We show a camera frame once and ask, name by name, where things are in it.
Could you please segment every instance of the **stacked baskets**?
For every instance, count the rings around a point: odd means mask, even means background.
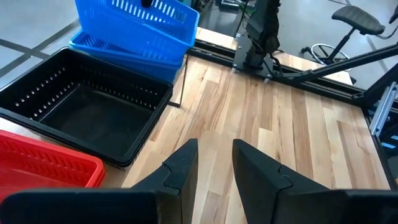
[[[177,0],[75,0],[82,31],[70,47],[111,63],[174,82],[195,43],[199,13]]]

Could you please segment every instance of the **gray floor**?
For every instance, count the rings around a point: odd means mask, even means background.
[[[324,43],[336,46],[337,43],[346,35],[351,27],[340,21],[331,19],[331,15],[349,2],[358,6],[380,20],[386,25],[385,34],[390,34],[398,22],[388,24],[393,10],[397,5],[396,0],[301,0],[301,1],[281,1],[282,6],[279,12],[279,40],[280,49],[299,57],[312,59],[309,54],[300,54],[300,49],[304,46],[311,46],[316,43]],[[205,15],[202,27],[221,32],[226,35],[234,35],[237,27],[236,12],[219,11],[213,6],[210,13]],[[380,49],[396,43],[398,34],[389,40],[381,40],[374,36],[363,36],[355,32],[343,51],[350,57]],[[374,62],[363,65],[349,71],[349,74],[357,79],[355,86],[367,89],[385,72],[398,62],[398,56],[387,58],[381,62]]]

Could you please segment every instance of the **stool seat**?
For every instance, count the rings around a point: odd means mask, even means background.
[[[375,17],[356,6],[342,7],[331,18],[351,25],[353,28],[359,30],[362,35],[382,34],[386,28]]]

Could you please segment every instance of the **tray rim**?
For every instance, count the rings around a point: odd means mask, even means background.
[[[3,88],[1,88],[0,92],[2,92],[7,87],[14,84],[15,82],[17,82],[19,79],[28,75],[31,71],[42,66],[44,63],[46,63],[48,60],[50,60],[53,56],[59,54],[60,52],[64,52],[64,51],[71,51],[71,52],[73,52],[73,54],[80,54],[80,55],[82,55],[82,57],[90,58],[90,60],[96,60],[96,61],[98,61],[98,63],[102,63],[105,66],[114,67],[117,70],[124,70],[124,72],[141,75],[141,74],[138,74],[137,72],[133,72],[133,71],[130,71],[123,67],[117,66],[115,64],[98,59],[96,57],[92,57],[84,52],[80,52],[77,50],[70,49],[68,47],[64,47],[64,48],[60,49],[59,51],[55,52],[54,54],[52,54],[51,57],[49,57],[48,59],[41,61],[36,66],[34,66],[31,69],[29,69],[28,71],[24,72],[22,75],[20,75],[19,77],[17,77],[13,81],[11,81],[9,84],[7,84]],[[64,144],[66,147],[71,147],[72,150],[77,149],[83,153],[87,153],[92,156],[96,156],[96,157],[100,158],[101,160],[104,160],[105,162],[108,162],[117,167],[128,167],[134,162],[135,158],[138,156],[138,154],[142,150],[144,144],[148,140],[149,135],[155,128],[155,125],[157,124],[160,116],[162,115],[163,111],[165,110],[167,103],[170,101],[170,99],[172,97],[172,93],[173,93],[173,85],[171,83],[165,82],[163,80],[158,80],[156,78],[148,77],[145,75],[141,75],[141,76],[151,79],[155,82],[160,82],[164,85],[167,85],[168,89],[166,90],[165,95],[162,97],[159,105],[156,107],[156,109],[151,114],[149,120],[146,122],[144,128],[139,133],[136,140],[133,142],[133,144],[130,146],[130,148],[127,150],[127,152],[121,156],[108,157],[108,156],[105,156],[104,154],[100,154],[100,153],[98,153],[98,151],[95,150],[96,148],[94,147],[94,145],[92,145],[86,141],[83,141],[81,139],[73,137],[69,134],[65,134],[57,129],[51,128],[50,126],[39,123],[38,121],[31,120],[29,118],[26,118],[25,116],[19,115],[17,113],[14,113],[14,112],[9,111],[4,108],[0,108],[0,118],[4,118],[4,119],[11,121],[13,123],[16,123],[24,128],[35,131],[45,137],[54,139],[54,140]]]

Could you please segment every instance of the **blue plastic basket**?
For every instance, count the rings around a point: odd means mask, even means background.
[[[69,45],[73,49],[82,50],[105,61],[169,83],[174,82],[175,75],[183,62],[183,57],[168,62],[162,62],[153,57],[144,58],[115,45],[98,40],[82,31],[69,41]]]
[[[83,30],[143,57],[181,58],[195,43],[199,13],[176,0],[75,0]]]

